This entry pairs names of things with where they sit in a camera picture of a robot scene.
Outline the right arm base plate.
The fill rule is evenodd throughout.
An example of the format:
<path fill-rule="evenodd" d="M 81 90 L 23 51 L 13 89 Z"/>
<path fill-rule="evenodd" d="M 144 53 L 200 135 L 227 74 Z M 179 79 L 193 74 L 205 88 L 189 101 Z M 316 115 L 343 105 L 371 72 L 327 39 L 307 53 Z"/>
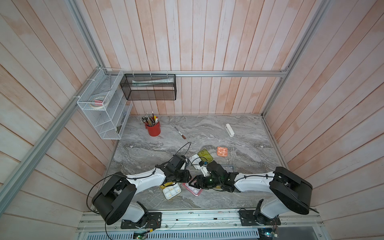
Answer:
<path fill-rule="evenodd" d="M 238 211 L 242 226 L 280 226 L 281 220 L 277 216 L 270 219 L 258 210 L 240 209 Z"/>

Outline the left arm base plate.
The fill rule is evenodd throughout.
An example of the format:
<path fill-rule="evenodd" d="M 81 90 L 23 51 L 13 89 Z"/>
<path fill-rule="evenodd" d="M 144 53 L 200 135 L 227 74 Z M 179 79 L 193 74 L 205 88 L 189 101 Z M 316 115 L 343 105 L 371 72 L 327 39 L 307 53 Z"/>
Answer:
<path fill-rule="evenodd" d="M 121 229 L 123 230 L 156 230 L 161 228 L 162 213 L 161 212 L 149 212 L 137 222 L 134 223 L 128 220 L 122 220 Z"/>

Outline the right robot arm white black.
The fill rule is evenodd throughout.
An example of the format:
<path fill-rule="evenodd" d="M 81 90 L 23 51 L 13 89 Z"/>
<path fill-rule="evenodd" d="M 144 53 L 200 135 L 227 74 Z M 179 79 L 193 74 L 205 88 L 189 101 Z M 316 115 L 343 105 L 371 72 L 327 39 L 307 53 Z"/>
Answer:
<path fill-rule="evenodd" d="M 246 175 L 227 172 L 220 164 L 212 161 L 207 165 L 208 176 L 197 175 L 189 186 L 195 189 L 214 189 L 219 187 L 224 192 L 268 192 L 274 196 L 261 199 L 255 210 L 240 209 L 243 225 L 272 226 L 280 225 L 279 215 L 294 212 L 307 215 L 310 207 L 313 186 L 284 167 L 276 167 L 273 172 Z"/>

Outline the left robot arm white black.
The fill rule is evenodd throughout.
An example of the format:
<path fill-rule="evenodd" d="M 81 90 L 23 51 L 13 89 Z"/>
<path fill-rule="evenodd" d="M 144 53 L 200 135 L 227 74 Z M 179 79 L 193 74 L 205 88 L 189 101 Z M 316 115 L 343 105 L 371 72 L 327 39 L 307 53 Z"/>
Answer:
<path fill-rule="evenodd" d="M 137 175 L 117 172 L 108 176 L 108 181 L 92 198 L 92 205 L 107 225 L 120 219 L 140 222 L 147 210 L 140 203 L 131 201 L 137 193 L 166 183 L 187 183 L 191 174 L 186 169 L 188 160 L 178 154 L 151 171 Z"/>

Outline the blue pillbox clear lid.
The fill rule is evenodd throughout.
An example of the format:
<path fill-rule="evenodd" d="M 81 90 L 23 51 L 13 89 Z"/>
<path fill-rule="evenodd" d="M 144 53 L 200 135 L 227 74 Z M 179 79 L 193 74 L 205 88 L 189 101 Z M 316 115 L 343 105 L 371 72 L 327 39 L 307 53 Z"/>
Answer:
<path fill-rule="evenodd" d="M 234 165 L 222 165 L 222 167 L 227 173 L 236 172 Z"/>

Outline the pink pillbox clear lid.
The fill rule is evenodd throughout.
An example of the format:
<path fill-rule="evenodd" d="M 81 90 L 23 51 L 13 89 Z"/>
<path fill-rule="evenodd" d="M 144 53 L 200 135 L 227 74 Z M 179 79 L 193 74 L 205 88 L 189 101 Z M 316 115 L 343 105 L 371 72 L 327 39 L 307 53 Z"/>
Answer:
<path fill-rule="evenodd" d="M 191 187 L 187 183 L 183 183 L 182 186 L 196 197 L 198 197 L 203 191 L 203 189 L 197 189 L 197 188 Z"/>

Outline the orange small pillbox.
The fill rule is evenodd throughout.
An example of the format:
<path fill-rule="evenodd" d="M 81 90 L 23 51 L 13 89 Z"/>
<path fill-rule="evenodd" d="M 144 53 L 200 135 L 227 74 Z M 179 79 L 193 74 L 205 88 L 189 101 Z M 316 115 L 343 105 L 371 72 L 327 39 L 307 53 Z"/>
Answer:
<path fill-rule="evenodd" d="M 225 147 L 217 147 L 217 156 L 227 157 L 228 156 L 228 149 Z"/>

